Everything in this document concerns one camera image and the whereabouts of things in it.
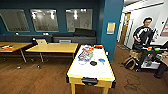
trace person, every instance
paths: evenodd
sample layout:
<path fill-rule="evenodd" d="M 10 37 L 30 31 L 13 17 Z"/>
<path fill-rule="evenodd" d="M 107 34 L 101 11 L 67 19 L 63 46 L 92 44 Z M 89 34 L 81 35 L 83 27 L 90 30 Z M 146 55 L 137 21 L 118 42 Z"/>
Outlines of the person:
<path fill-rule="evenodd" d="M 132 49 L 137 49 L 136 46 L 150 45 L 152 40 L 152 29 L 148 27 L 152 21 L 152 18 L 145 18 L 143 21 L 143 26 L 138 27 L 134 34 L 134 44 Z"/>
<path fill-rule="evenodd" d="M 138 63 L 138 69 L 136 70 L 137 72 L 141 71 L 141 65 L 143 64 L 143 61 L 145 57 L 147 56 L 147 53 L 144 51 L 141 51 L 141 48 L 145 46 L 149 46 L 150 42 L 152 41 L 152 29 L 148 27 L 150 23 L 152 22 L 152 18 L 148 17 L 145 18 L 143 21 L 143 26 L 138 27 L 134 34 L 134 44 L 132 46 L 133 50 L 137 50 L 142 52 L 140 60 L 137 62 Z"/>

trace window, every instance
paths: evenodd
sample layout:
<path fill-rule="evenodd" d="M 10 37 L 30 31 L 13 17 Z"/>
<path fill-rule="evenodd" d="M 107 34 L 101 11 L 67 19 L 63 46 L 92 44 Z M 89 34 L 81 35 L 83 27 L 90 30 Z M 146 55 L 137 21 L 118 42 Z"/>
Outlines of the window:
<path fill-rule="evenodd" d="M 58 32 L 56 10 L 31 9 L 31 15 L 36 32 Z"/>
<path fill-rule="evenodd" d="M 75 28 L 92 29 L 92 9 L 66 10 L 68 32 L 74 32 Z"/>
<path fill-rule="evenodd" d="M 26 17 L 22 9 L 1 9 L 0 14 L 7 31 L 29 32 Z"/>

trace door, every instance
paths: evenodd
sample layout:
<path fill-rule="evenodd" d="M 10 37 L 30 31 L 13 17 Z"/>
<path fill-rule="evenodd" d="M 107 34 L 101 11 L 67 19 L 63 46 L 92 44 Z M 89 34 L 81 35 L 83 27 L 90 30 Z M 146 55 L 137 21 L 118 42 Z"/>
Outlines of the door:
<path fill-rule="evenodd" d="M 131 13 L 125 13 L 123 27 L 122 27 L 122 31 L 121 31 L 121 37 L 120 37 L 120 45 L 124 45 L 125 36 L 127 33 L 127 28 L 128 28 L 128 24 L 129 24 L 129 20 L 130 20 L 130 15 L 131 15 Z"/>

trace table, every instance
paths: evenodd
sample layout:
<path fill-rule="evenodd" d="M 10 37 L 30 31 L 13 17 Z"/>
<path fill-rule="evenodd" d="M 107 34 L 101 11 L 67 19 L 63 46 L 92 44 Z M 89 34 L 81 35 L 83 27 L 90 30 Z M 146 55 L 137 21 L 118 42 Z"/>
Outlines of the table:
<path fill-rule="evenodd" d="M 49 43 L 35 45 L 32 48 L 27 49 L 26 52 L 40 52 L 41 61 L 44 62 L 43 56 L 41 54 L 42 52 L 72 53 L 74 58 L 77 46 L 77 43 Z"/>
<path fill-rule="evenodd" d="M 103 87 L 103 94 L 108 93 L 109 88 L 115 87 L 115 76 L 111 69 L 110 63 L 105 55 L 104 49 L 94 49 L 93 57 L 90 61 L 97 62 L 97 65 L 92 66 L 89 62 L 79 61 L 78 56 L 82 53 L 82 49 L 86 46 L 82 45 L 67 73 L 67 82 L 71 84 L 72 94 L 75 94 L 75 84 L 85 85 L 83 82 L 85 78 L 89 78 L 88 85 L 93 85 L 91 80 L 94 82 L 97 80 L 97 84 L 94 86 Z"/>
<path fill-rule="evenodd" d="M 24 47 L 26 47 L 26 46 L 28 46 L 30 44 L 31 43 L 0 42 L 0 52 L 14 52 L 14 51 L 17 51 L 17 50 L 20 49 L 21 55 L 23 57 L 23 60 L 26 63 L 27 61 L 26 61 L 26 58 L 25 58 L 25 56 L 23 54 L 22 48 L 24 48 Z M 7 46 L 7 45 L 11 45 L 12 49 L 10 49 L 10 50 L 4 50 L 4 49 L 2 49 L 3 46 Z"/>

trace paper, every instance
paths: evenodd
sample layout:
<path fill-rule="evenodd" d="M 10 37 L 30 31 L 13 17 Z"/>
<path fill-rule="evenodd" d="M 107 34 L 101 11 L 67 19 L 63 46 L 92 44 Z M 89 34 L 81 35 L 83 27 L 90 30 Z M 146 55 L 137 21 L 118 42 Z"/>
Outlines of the paper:
<path fill-rule="evenodd" d="M 107 34 L 114 34 L 115 23 L 109 22 L 107 26 Z"/>

